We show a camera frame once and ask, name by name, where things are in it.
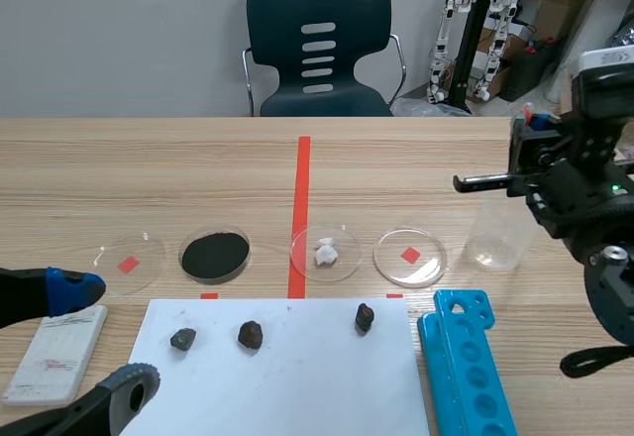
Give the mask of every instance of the chair backrest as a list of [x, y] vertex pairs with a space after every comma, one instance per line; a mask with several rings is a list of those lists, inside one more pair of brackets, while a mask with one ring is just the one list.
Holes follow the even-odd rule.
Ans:
[[[254, 61], [303, 88], [355, 80], [357, 60], [389, 42], [391, 0], [247, 0], [247, 21]], [[323, 68], [327, 79], [302, 76]]]

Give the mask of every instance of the small stone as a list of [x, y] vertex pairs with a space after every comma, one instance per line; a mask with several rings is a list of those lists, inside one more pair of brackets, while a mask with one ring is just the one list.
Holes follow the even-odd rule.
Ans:
[[359, 306], [359, 309], [357, 310], [357, 318], [355, 319], [359, 330], [361, 330], [362, 332], [367, 332], [370, 329], [373, 320], [374, 311], [370, 307], [367, 307], [365, 304], [361, 304]]
[[259, 349], [262, 346], [262, 338], [262, 326], [258, 322], [250, 320], [240, 327], [238, 342], [248, 349]]
[[194, 329], [180, 329], [169, 339], [169, 343], [174, 349], [187, 352], [196, 338], [196, 331]]
[[317, 250], [317, 253], [315, 254], [315, 261], [317, 262], [317, 266], [331, 265], [338, 257], [339, 254], [332, 246], [325, 245]]

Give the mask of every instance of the red square sample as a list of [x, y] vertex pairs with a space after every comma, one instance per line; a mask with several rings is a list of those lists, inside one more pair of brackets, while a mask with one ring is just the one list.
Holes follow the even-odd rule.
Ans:
[[400, 257], [410, 265], [413, 265], [418, 261], [418, 258], [420, 258], [420, 253], [410, 246], [403, 252], [402, 255], [400, 255]]
[[125, 260], [123, 260], [117, 268], [121, 270], [123, 274], [130, 273], [135, 267], [139, 265], [139, 260], [137, 260], [134, 256], [129, 256]]

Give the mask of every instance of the blue plastic rack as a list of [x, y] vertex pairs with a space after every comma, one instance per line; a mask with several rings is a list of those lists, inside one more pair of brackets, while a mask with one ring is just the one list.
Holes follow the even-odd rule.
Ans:
[[486, 293], [439, 290], [434, 303], [418, 331], [441, 435], [517, 436], [484, 334], [495, 323]]

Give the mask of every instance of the gray wall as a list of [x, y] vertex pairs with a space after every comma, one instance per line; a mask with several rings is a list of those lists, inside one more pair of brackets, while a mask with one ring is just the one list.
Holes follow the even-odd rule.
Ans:
[[[392, 2], [407, 90], [427, 80], [443, 0]], [[248, 43], [245, 0], [0, 0], [0, 117], [247, 115]], [[276, 73], [252, 73], [260, 103]], [[385, 98], [399, 74], [393, 45], [357, 69]]]

